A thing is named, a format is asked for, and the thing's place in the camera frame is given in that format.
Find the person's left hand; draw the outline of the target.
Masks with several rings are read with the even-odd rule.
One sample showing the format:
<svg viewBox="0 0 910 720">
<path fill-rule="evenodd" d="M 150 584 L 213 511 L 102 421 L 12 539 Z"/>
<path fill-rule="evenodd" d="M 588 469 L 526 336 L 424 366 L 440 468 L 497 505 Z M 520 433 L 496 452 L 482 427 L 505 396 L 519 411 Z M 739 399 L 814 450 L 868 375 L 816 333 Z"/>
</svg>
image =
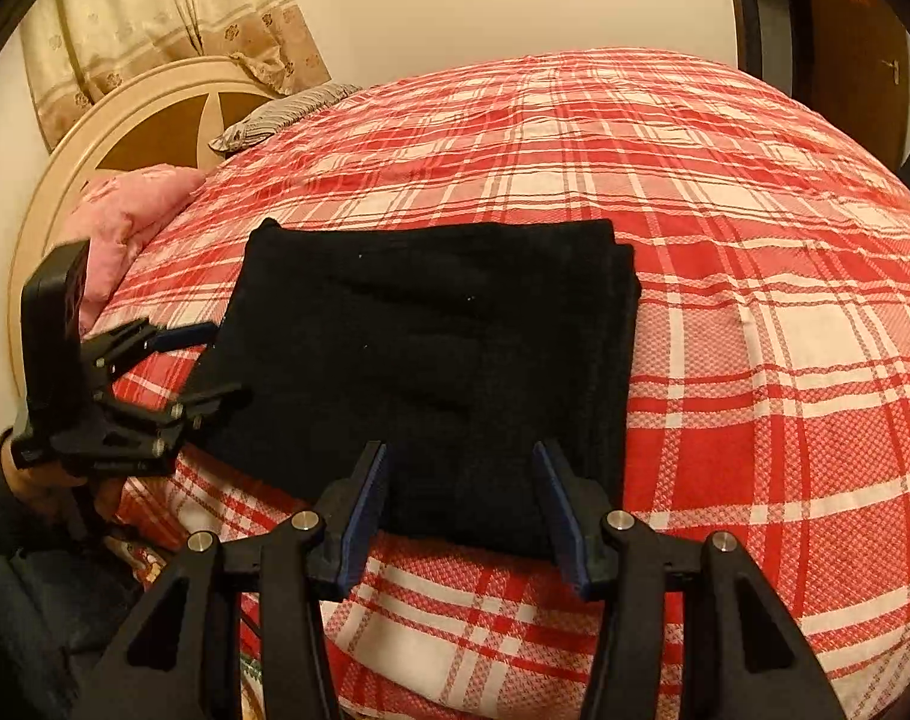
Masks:
<svg viewBox="0 0 910 720">
<path fill-rule="evenodd" d="M 78 478 L 69 475 L 59 463 L 19 468 L 12 457 L 10 437 L 6 437 L 1 445 L 1 468 L 14 497 L 48 523 L 58 522 L 69 515 L 69 505 L 74 502 L 73 491 L 76 488 L 91 493 L 94 511 L 110 522 L 118 512 L 126 484 L 124 478 L 100 481 Z"/>
</svg>

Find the dark sleeved left forearm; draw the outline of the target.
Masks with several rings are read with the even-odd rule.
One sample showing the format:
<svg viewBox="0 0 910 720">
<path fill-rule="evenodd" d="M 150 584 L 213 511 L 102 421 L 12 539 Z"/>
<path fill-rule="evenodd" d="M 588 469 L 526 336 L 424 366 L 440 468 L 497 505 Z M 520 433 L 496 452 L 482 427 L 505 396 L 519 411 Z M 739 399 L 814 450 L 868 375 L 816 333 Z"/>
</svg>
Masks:
<svg viewBox="0 0 910 720">
<path fill-rule="evenodd" d="M 0 435 L 0 718 L 68 718 L 142 587 L 103 541 L 14 497 L 1 468 L 11 436 Z"/>
</svg>

